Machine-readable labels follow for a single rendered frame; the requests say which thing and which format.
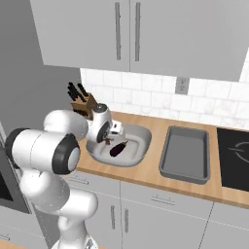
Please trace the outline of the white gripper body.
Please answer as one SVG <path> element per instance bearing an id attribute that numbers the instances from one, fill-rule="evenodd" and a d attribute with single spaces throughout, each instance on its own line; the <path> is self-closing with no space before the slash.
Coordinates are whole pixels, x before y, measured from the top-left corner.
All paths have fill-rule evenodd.
<path id="1" fill-rule="evenodd" d="M 122 135 L 124 133 L 124 127 L 121 122 L 112 121 L 112 126 L 110 128 L 111 135 Z"/>

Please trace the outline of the dark purple eggplant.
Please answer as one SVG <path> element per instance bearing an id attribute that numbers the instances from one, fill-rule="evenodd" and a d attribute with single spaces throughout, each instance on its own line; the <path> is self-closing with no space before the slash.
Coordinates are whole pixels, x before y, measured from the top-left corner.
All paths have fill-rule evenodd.
<path id="1" fill-rule="evenodd" d="M 122 142 L 122 143 L 116 145 L 115 147 L 113 147 L 110 150 L 110 156 L 116 157 L 118 154 L 120 154 L 124 150 L 126 144 L 127 144 L 127 142 Z"/>

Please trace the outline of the dark grey rectangular tupperware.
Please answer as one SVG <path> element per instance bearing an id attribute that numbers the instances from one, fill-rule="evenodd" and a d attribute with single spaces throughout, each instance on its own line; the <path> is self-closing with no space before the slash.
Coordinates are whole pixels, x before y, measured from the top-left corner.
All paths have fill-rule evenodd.
<path id="1" fill-rule="evenodd" d="M 209 133 L 171 125 L 163 144 L 159 171 L 163 177 L 205 184 L 210 179 Z"/>

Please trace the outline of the light grey rounded container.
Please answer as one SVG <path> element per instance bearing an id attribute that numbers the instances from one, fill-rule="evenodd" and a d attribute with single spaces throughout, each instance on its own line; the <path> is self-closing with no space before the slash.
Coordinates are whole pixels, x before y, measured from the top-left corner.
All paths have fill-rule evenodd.
<path id="1" fill-rule="evenodd" d="M 110 144 L 105 142 L 87 142 L 86 149 L 91 157 L 99 162 L 130 167 L 142 161 L 150 147 L 152 140 L 151 131 L 137 124 L 124 124 L 124 135 L 111 134 Z M 124 149 L 112 157 L 110 151 L 117 145 L 125 143 Z"/>

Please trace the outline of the wooden knife block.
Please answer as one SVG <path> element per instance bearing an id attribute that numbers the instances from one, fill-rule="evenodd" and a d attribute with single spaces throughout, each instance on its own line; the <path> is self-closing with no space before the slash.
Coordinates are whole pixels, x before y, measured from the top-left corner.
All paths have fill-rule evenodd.
<path id="1" fill-rule="evenodd" d="M 73 111 L 84 116 L 88 120 L 92 120 L 92 109 L 97 105 L 93 95 L 90 92 L 87 92 L 81 83 L 74 86 L 72 82 L 69 82 L 67 88 L 67 93 L 71 97 L 70 104 Z"/>

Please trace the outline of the grey drawer front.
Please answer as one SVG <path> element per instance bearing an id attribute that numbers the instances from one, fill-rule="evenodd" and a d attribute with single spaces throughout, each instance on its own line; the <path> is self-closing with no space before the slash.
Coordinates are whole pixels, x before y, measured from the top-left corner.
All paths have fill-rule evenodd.
<path id="1" fill-rule="evenodd" d="M 81 185 L 68 182 L 68 177 L 75 177 L 81 179 L 88 179 L 88 185 Z M 71 174 L 66 175 L 63 179 L 72 187 L 89 190 L 95 193 L 104 194 L 107 196 L 120 196 L 120 181 L 111 179 L 108 177 L 98 176 L 90 173 L 85 173 L 81 171 L 73 171 Z"/>
<path id="2" fill-rule="evenodd" d="M 209 200 L 127 182 L 121 182 L 121 198 L 203 219 L 209 217 L 213 206 Z"/>
<path id="3" fill-rule="evenodd" d="M 249 209 L 215 202 L 210 219 L 214 222 L 249 230 Z"/>

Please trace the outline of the grey lower cupboard door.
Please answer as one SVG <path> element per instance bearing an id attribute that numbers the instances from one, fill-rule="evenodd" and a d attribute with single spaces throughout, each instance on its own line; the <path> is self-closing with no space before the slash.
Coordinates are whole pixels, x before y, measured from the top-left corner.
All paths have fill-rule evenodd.
<path id="1" fill-rule="evenodd" d="M 121 204 L 120 199 L 95 193 L 98 198 L 96 213 L 88 220 L 86 226 L 96 243 L 104 249 L 122 249 Z M 115 205 L 116 228 L 111 225 L 111 205 Z"/>
<path id="2" fill-rule="evenodd" d="M 249 249 L 249 231 L 209 222 L 199 249 Z"/>
<path id="3" fill-rule="evenodd" d="M 206 221 L 146 204 L 122 200 L 123 249 L 198 249 Z M 128 233 L 125 232 L 128 209 Z"/>

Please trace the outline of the grey cupboard door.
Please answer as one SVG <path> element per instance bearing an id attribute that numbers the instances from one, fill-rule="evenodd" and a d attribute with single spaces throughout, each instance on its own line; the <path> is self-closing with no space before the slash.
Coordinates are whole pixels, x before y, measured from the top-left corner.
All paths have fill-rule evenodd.
<path id="1" fill-rule="evenodd" d="M 199 249 L 249 249 L 249 231 L 209 222 Z"/>
<path id="2" fill-rule="evenodd" d="M 117 60 L 115 2 L 120 2 Z M 129 0 L 30 0 L 46 65 L 129 70 Z"/>
<path id="3" fill-rule="evenodd" d="M 120 199 L 95 193 L 98 198 L 96 213 L 88 220 L 86 226 L 96 243 L 104 249 L 122 249 L 121 204 Z M 115 205 L 116 228 L 111 225 L 111 205 Z"/>
<path id="4" fill-rule="evenodd" d="M 123 249 L 198 249 L 206 221 L 146 204 L 122 200 Z M 128 233 L 125 232 L 128 209 Z"/>
<path id="5" fill-rule="evenodd" d="M 132 72 L 237 82 L 248 50 L 249 0 L 130 0 Z"/>

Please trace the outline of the grey upper cupboard door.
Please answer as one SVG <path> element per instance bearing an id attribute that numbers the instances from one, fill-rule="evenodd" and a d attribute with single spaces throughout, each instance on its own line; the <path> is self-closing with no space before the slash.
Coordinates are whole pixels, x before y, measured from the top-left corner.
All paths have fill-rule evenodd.
<path id="1" fill-rule="evenodd" d="M 237 82 L 248 50 L 249 0 L 130 0 L 132 72 Z"/>
<path id="2" fill-rule="evenodd" d="M 117 60 L 115 2 L 120 2 Z M 129 0 L 30 0 L 46 65 L 129 70 Z"/>

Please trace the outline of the black hob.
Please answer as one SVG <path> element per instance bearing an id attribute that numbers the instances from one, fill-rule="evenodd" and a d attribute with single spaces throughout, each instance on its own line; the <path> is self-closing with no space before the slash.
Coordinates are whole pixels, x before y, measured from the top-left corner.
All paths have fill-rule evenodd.
<path id="1" fill-rule="evenodd" d="M 249 192 L 249 131 L 217 128 L 222 186 Z"/>

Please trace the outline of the black oven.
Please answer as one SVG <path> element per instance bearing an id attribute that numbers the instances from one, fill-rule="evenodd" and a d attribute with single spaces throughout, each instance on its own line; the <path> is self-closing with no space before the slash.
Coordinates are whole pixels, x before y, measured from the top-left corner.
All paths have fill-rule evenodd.
<path id="1" fill-rule="evenodd" d="M 30 213 L 3 148 L 0 148 L 0 206 L 26 214 Z"/>

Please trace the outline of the grey wall outlet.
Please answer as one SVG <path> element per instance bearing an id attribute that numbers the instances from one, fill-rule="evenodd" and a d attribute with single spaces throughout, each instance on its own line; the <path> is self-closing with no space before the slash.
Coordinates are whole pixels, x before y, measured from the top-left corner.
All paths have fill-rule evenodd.
<path id="1" fill-rule="evenodd" d="M 188 90 L 189 90 L 189 83 L 190 83 L 189 78 L 177 77 L 176 78 L 175 93 L 187 95 Z"/>

